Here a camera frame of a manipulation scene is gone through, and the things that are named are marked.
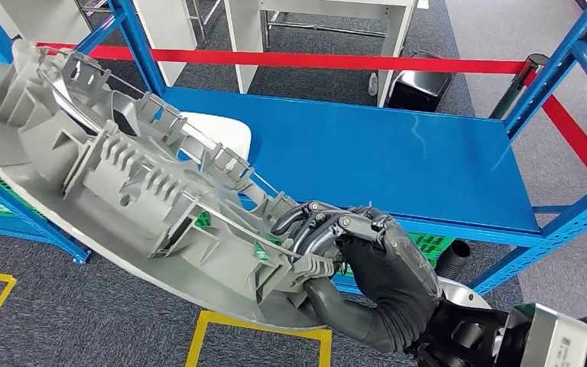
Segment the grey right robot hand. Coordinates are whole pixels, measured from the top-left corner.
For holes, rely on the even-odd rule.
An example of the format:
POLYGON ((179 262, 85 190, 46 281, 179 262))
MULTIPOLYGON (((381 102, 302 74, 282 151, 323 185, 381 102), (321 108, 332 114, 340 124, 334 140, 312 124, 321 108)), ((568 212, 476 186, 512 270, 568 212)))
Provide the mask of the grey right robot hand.
POLYGON ((399 352, 426 329, 442 289, 430 263, 399 222, 372 206, 340 209, 310 201, 283 214, 275 236, 288 234, 298 255, 336 247, 374 307, 346 300, 328 278, 303 285, 317 318, 379 352, 399 352))

